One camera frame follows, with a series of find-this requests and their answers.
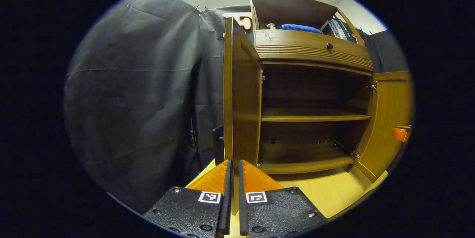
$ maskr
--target open cabinet door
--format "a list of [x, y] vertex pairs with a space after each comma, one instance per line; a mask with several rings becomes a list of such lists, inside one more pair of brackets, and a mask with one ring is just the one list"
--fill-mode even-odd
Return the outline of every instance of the open cabinet door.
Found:
[[373, 75], [376, 90], [370, 108], [370, 123], [357, 148], [360, 159], [355, 162], [363, 174], [375, 182], [389, 167], [402, 142], [392, 137], [396, 126], [407, 126], [412, 106], [409, 72], [387, 72]]
[[261, 125], [262, 63], [239, 24], [226, 18], [223, 64], [224, 158], [233, 161], [232, 213], [239, 206], [239, 161], [256, 166]]

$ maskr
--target door hinge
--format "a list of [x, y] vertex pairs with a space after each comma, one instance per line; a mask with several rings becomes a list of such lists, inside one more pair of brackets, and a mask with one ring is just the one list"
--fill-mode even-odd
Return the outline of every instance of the door hinge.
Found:
[[354, 150], [351, 152], [352, 155], [354, 155], [357, 159], [360, 159], [363, 154], [360, 154], [360, 149]]
[[366, 86], [370, 90], [374, 90], [375, 92], [378, 92], [378, 81], [375, 81], [374, 84], [371, 84], [369, 86]]
[[196, 138], [195, 124], [193, 123], [193, 118], [191, 119], [190, 136], [191, 136], [191, 142], [193, 142], [195, 147], [197, 147], [198, 146], [198, 141], [197, 141], [197, 138]]

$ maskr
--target light wood surface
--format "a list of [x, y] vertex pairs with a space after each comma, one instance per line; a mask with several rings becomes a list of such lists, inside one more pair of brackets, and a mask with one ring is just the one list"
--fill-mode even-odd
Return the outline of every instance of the light wood surface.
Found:
[[365, 120], [369, 115], [361, 115], [341, 108], [263, 108], [262, 121], [270, 122], [317, 122]]
[[216, 167], [216, 164], [214, 162], [214, 159], [205, 167], [204, 170], [202, 170], [202, 172], [200, 172], [200, 174], [198, 176], [196, 176], [193, 181], [191, 181], [186, 187], [190, 186], [192, 183], [194, 183], [197, 179], [199, 179], [199, 177], [203, 176], [204, 174], [206, 174], [208, 171], [212, 170], [213, 167]]
[[[214, 160], [194, 180], [213, 167]], [[299, 187], [318, 210], [326, 218], [330, 218], [383, 182], [387, 172], [385, 171], [375, 183], [370, 182], [360, 170], [353, 168], [347, 173], [345, 167], [301, 174], [271, 174], [270, 177], [284, 188]], [[231, 214], [229, 235], [224, 237], [245, 238], [239, 235], [239, 213]]]
[[[255, 30], [256, 50], [262, 59], [326, 62], [373, 71], [364, 46], [337, 37], [296, 30]], [[333, 49], [327, 49], [327, 43]]]
[[378, 90], [373, 93], [371, 120], [358, 146], [362, 155], [355, 166], [375, 182], [401, 147], [402, 142], [392, 138], [392, 129], [409, 123], [411, 82], [409, 72], [378, 73], [373, 79]]
[[353, 159], [332, 142], [262, 143], [260, 170], [267, 174], [315, 172], [351, 164]]
[[223, 63], [225, 159], [232, 159], [234, 193], [231, 210], [239, 205], [239, 160], [256, 166], [261, 123], [261, 62], [251, 41], [234, 18], [226, 18]]
[[338, 66], [330, 63], [320, 63], [320, 62], [311, 62], [311, 61], [285, 61], [285, 60], [271, 60], [266, 59], [262, 61], [264, 68], [269, 65], [285, 65], [285, 66], [304, 66], [304, 67], [320, 67], [322, 69], [338, 69], [341, 71], [346, 71], [355, 74], [347, 74], [347, 76], [357, 76], [358, 74], [362, 74], [365, 76], [373, 76], [373, 73], [358, 69], [352, 69], [350, 67]]

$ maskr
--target gray fabric curtain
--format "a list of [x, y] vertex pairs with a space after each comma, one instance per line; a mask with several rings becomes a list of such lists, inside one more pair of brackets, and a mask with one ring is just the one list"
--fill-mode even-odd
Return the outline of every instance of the gray fabric curtain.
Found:
[[367, 35], [358, 30], [358, 33], [370, 51], [375, 73], [409, 71], [404, 52], [391, 32], [385, 30]]
[[181, 0], [122, 0], [84, 37], [66, 75], [73, 148], [103, 189], [139, 213], [200, 172], [189, 136], [199, 23]]

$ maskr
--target cabinet shelf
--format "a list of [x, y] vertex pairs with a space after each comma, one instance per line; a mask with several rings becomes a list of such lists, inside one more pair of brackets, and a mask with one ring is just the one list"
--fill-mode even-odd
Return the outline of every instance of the cabinet shelf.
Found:
[[365, 119], [370, 119], [370, 116], [339, 108], [262, 108], [262, 121], [268, 122], [319, 122]]
[[353, 163], [330, 140], [309, 143], [262, 143], [259, 169], [267, 174], [315, 172]]
[[[256, 51], [262, 60], [306, 60], [373, 71], [368, 49], [338, 37], [297, 30], [254, 30]], [[327, 43], [333, 49], [327, 49]]]

